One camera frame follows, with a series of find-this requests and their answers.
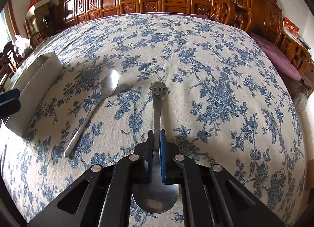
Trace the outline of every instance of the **blue gripper pad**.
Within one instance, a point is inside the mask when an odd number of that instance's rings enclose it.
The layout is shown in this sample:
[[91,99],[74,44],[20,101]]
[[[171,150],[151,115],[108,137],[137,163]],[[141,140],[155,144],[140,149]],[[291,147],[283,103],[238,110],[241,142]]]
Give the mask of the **blue gripper pad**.
[[159,138],[160,138],[160,147],[159,147],[159,155],[160,155],[160,166],[161,166],[161,179],[162,182],[164,183],[165,179],[166,179],[166,155],[165,155],[165,138],[162,134],[162,131],[159,132]]

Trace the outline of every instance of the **spoon with smiley face handle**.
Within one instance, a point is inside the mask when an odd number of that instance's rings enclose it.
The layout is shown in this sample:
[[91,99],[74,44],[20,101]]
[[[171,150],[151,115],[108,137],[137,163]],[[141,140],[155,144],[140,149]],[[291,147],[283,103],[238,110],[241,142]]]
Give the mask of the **spoon with smiley face handle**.
[[161,178],[161,163],[159,160],[159,132],[161,102],[165,86],[157,81],[152,85],[154,109],[154,150],[151,182],[148,185],[134,184],[132,195],[135,203],[144,211],[160,214],[168,211],[178,200],[179,186],[165,185]]
[[[108,75],[103,79],[101,87],[100,87],[100,100],[97,102],[97,105],[103,101],[105,98],[111,96],[115,89],[118,86],[118,81],[119,81],[119,74],[117,70],[113,69],[109,72]],[[89,112],[89,114],[86,116],[84,123],[80,126],[78,131],[75,133],[74,137],[71,139],[68,147],[64,151],[64,157],[67,158],[70,156],[72,153],[77,141],[79,140],[83,130],[85,129],[85,126],[92,116],[94,110],[96,109],[97,105]]]

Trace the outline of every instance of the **table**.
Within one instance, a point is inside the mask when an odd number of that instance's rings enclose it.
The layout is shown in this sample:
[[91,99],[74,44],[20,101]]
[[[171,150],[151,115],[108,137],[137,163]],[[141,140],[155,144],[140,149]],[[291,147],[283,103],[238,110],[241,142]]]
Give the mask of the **table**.
[[[161,128],[199,164],[221,164],[275,214],[295,221],[305,184],[300,124],[283,81],[243,31],[194,17],[136,14],[73,26],[46,45],[63,63],[27,136],[1,127],[1,174],[29,221],[93,164],[130,154],[153,129],[150,86],[165,83]],[[100,97],[74,155],[63,152]],[[131,204],[132,226],[183,226],[182,203],[152,215]]]

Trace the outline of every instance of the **silver screw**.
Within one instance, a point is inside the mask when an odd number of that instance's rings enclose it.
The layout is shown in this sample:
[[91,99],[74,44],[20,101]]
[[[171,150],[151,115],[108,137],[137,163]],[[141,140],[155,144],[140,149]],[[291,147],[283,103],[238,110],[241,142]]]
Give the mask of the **silver screw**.
[[130,161],[137,161],[139,159],[139,156],[137,154],[131,154],[129,156]]
[[177,160],[177,161],[183,161],[183,160],[184,160],[184,155],[177,154],[177,155],[175,156],[175,160]]
[[219,164],[215,164],[213,166],[213,171],[215,172],[221,172],[222,171],[222,166],[220,166]]
[[92,171],[93,171],[93,172],[99,172],[99,171],[101,171],[101,166],[100,166],[100,165],[94,165],[94,166],[92,166]]

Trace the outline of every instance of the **plastic bag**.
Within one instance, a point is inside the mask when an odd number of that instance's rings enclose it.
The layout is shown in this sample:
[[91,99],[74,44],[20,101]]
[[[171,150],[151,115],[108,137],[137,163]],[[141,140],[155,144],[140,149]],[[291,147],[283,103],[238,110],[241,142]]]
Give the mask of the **plastic bag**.
[[21,55],[22,58],[25,58],[25,55],[32,51],[33,48],[30,45],[29,39],[23,38],[20,35],[15,35],[15,45],[18,48],[18,53]]

